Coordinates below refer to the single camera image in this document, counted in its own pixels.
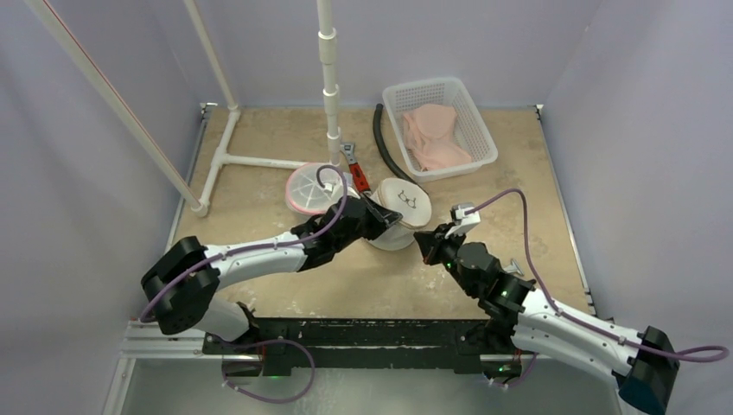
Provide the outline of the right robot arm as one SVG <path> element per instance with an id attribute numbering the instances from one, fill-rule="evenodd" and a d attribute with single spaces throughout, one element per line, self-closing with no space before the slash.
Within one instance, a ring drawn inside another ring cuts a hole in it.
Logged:
<path id="1" fill-rule="evenodd" d="M 547 297 L 537 283 L 504 272 L 484 243 L 448 235 L 449 228 L 413 236 L 424 263 L 443 266 L 488 315 L 491 349 L 549 356 L 610 384 L 641 412 L 666 413 L 679 371 L 666 333 L 625 328 Z"/>

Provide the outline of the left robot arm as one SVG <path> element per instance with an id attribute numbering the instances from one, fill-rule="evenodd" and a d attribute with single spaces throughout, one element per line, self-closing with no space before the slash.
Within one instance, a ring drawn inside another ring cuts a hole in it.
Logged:
<path id="1" fill-rule="evenodd" d="M 198 329 L 217 335 L 235 353 L 255 348 L 251 310 L 216 298 L 230 285 L 278 273 L 307 271 L 331 262 L 356 240 L 375 240 L 403 216 L 365 196 L 349 196 L 275 237 L 230 246 L 180 239 L 143 275 L 149 303 L 141 321 L 165 335 Z"/>

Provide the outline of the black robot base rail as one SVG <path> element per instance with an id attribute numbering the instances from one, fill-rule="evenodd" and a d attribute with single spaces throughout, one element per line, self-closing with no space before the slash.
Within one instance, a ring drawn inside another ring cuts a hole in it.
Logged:
<path id="1" fill-rule="evenodd" d="M 229 344 L 208 334 L 204 354 L 250 358 L 265 376 L 296 367 L 447 369 L 499 380 L 519 377 L 523 353 L 483 319 L 258 319 L 258 331 Z"/>

